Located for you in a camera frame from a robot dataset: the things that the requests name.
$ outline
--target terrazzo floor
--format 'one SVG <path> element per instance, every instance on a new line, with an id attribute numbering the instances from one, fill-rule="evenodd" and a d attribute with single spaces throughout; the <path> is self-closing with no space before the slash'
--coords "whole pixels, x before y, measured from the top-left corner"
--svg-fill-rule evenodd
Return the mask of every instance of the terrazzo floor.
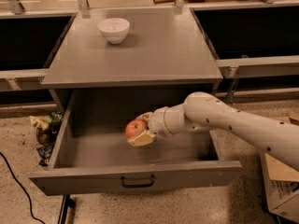
<path id="1" fill-rule="evenodd" d="M 235 98 L 234 107 L 266 117 L 299 112 L 299 93 Z M 46 196 L 28 178 L 39 166 L 35 130 L 29 116 L 47 116 L 55 106 L 0 109 L 0 151 L 15 176 L 31 195 L 33 213 L 45 223 L 57 223 L 62 196 Z M 137 194 L 72 195 L 66 223 L 75 224 L 213 224 L 276 223 L 264 210 L 263 174 L 259 151 L 226 131 L 217 130 L 224 161 L 240 161 L 242 171 L 225 187 L 176 189 Z M 0 223 L 38 223 L 30 217 L 29 203 L 0 158 Z"/>

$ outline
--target white bowl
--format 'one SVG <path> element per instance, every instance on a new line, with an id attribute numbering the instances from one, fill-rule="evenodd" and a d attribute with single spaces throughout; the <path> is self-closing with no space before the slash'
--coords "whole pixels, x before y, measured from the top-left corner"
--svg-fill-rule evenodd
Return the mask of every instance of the white bowl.
<path id="1" fill-rule="evenodd" d="M 130 22 L 120 18 L 105 19 L 97 27 L 108 42 L 119 44 L 128 35 Z"/>

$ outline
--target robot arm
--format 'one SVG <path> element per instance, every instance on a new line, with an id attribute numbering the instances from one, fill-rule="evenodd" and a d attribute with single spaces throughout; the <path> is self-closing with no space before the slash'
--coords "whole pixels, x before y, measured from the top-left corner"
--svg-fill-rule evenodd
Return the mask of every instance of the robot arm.
<path id="1" fill-rule="evenodd" d="M 138 119 L 144 119 L 149 129 L 128 138 L 134 146 L 143 146 L 176 133 L 220 128 L 299 171 L 299 127 L 296 125 L 236 110 L 204 92 L 192 93 L 184 104 L 147 114 Z"/>

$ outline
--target apple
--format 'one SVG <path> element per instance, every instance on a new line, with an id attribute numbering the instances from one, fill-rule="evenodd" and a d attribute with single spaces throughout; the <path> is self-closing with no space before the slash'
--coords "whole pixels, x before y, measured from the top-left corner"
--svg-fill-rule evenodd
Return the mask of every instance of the apple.
<path id="1" fill-rule="evenodd" d="M 143 119 L 134 119 L 125 127 L 125 135 L 127 138 L 141 134 L 148 127 L 148 123 Z"/>

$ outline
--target black cable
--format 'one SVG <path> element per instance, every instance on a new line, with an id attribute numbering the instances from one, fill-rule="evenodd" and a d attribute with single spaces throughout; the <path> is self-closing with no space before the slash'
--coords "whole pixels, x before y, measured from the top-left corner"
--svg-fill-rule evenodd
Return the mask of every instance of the black cable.
<path id="1" fill-rule="evenodd" d="M 41 219 L 38 219 L 38 218 L 36 218 L 36 217 L 34 216 L 34 214 L 33 214 L 33 212 L 32 212 L 31 198 L 30 198 L 30 196 L 29 196 L 27 190 L 26 190 L 25 187 L 21 184 L 21 182 L 19 182 L 19 180 L 17 179 L 17 177 L 13 174 L 12 169 L 11 169 L 11 167 L 10 167 L 8 161 L 7 161 L 7 158 L 4 156 L 4 154 L 3 154 L 2 152 L 0 152 L 0 155 L 2 156 L 2 158 L 4 159 L 4 161 L 6 162 L 7 167 L 8 167 L 8 169 L 9 169 L 9 171 L 10 171 L 10 173 L 11 173 L 13 179 L 15 179 L 15 181 L 19 184 L 19 186 L 20 186 L 20 187 L 22 188 L 22 190 L 25 192 L 25 194 L 26 194 L 26 196 L 27 196 L 27 198 L 28 198 L 28 200 L 29 200 L 31 217 L 32 217 L 34 220 L 38 220 L 38 221 L 40 221 L 41 223 L 45 224 L 45 222 L 43 222 Z"/>

